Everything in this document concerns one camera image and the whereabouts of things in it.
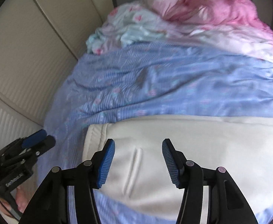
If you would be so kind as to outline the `left hand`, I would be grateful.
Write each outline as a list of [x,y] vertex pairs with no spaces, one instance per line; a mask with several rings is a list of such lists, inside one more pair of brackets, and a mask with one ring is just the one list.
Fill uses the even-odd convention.
[[16,189],[15,201],[18,206],[18,210],[23,213],[29,203],[29,199],[22,186],[18,186]]

